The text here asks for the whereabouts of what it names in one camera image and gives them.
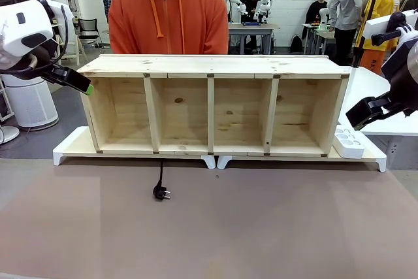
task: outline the orange hoodie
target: orange hoodie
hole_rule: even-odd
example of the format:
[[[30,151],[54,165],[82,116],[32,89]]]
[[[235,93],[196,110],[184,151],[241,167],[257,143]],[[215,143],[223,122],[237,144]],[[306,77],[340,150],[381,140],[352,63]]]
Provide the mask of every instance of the orange hoodie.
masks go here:
[[[112,0],[115,54],[227,54],[225,0]]]

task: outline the hoodie zipper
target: hoodie zipper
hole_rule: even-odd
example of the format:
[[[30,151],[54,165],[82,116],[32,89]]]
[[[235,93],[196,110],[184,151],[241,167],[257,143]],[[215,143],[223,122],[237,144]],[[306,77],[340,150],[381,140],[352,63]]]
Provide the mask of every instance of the hoodie zipper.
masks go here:
[[[164,17],[165,27],[167,29],[167,53],[171,54],[171,43],[170,43],[170,28],[169,28],[169,9],[167,6],[167,0],[164,0]]]

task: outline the gray hoodie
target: gray hoodie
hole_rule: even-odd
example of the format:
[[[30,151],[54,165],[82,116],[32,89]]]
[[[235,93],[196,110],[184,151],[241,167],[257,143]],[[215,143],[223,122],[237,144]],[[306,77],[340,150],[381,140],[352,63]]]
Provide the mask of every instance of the gray hoodie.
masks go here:
[[[337,8],[340,6],[340,15],[337,18]],[[331,27],[348,31],[356,29],[361,18],[362,0],[334,0],[330,4]]]

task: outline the white round base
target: white round base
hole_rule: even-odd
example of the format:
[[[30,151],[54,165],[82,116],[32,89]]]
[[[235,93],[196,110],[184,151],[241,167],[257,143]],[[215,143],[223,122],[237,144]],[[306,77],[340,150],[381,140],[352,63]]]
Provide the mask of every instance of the white round base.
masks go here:
[[[3,131],[0,131],[0,144],[10,142],[19,136],[19,129],[17,127],[0,127],[0,129]]]

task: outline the black backpack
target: black backpack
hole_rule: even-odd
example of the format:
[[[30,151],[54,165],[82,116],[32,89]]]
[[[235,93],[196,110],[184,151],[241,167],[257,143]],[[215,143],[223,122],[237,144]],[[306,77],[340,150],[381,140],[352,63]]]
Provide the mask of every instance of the black backpack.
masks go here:
[[[298,35],[295,35],[292,38],[292,43],[290,45],[290,53],[294,54],[297,52],[303,52],[303,45],[302,45],[302,39]]]

